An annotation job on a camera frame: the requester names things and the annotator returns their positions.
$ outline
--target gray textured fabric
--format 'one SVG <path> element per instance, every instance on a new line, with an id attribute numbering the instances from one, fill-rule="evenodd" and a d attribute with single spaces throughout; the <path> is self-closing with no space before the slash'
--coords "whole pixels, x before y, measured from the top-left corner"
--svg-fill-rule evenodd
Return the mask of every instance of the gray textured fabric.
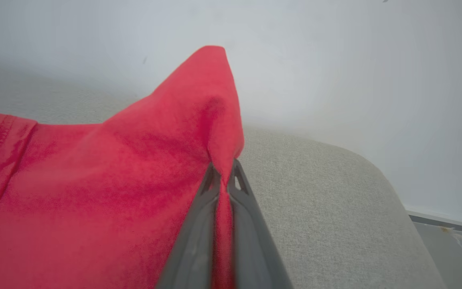
<path id="1" fill-rule="evenodd" d="M 0 113 L 96 123 L 136 100 L 0 68 Z M 245 130 L 240 157 L 295 288 L 442 288 L 384 176 L 315 141 Z"/>
<path id="2" fill-rule="evenodd" d="M 295 288 L 444 288 L 392 186 L 363 157 L 246 128 L 240 162 Z"/>

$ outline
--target baseboard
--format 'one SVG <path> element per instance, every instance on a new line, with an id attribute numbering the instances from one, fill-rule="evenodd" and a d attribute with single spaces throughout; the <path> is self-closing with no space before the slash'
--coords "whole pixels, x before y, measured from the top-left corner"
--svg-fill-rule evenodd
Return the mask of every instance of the baseboard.
<path id="1" fill-rule="evenodd" d="M 453 224 L 453 225 L 462 226 L 462 221 L 457 221 L 457 220 L 451 219 L 447 215 L 438 214 L 438 213 L 435 213 L 435 212 L 424 211 L 422 209 L 409 207 L 409 206 L 404 206 L 404 207 L 405 207 L 405 210 L 406 210 L 407 214 L 410 215 L 410 216 L 417 216 L 417 217 L 420 217 L 420 218 L 428 218 L 428 219 L 434 220 L 434 221 L 439 221 L 439 222 L 444 222 L 444 223 L 449 223 L 449 224 Z"/>

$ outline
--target red garment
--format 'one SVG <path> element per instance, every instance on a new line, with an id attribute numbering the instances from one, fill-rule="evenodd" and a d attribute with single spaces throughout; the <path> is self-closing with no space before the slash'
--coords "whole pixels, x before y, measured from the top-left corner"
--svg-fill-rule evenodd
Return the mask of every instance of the red garment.
<path id="1" fill-rule="evenodd" d="M 101 124 L 0 114 L 0 288 L 153 288 L 210 161 L 213 288 L 233 287 L 225 190 L 243 132 L 221 47 Z"/>

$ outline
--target floor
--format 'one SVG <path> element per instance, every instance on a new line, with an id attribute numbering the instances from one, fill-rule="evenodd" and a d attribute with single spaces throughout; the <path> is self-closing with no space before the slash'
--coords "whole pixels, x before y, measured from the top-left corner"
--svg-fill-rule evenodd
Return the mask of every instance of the floor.
<path id="1" fill-rule="evenodd" d="M 462 289 L 462 232 L 413 222 L 448 289 Z"/>

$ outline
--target wall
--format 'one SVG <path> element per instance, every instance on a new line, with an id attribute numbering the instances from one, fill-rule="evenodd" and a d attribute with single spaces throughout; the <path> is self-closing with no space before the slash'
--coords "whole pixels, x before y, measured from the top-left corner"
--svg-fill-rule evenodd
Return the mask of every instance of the wall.
<path id="1" fill-rule="evenodd" d="M 352 150 L 408 210 L 462 222 L 462 1 L 0 0 L 0 64 L 146 96 L 229 55 L 245 123 Z"/>

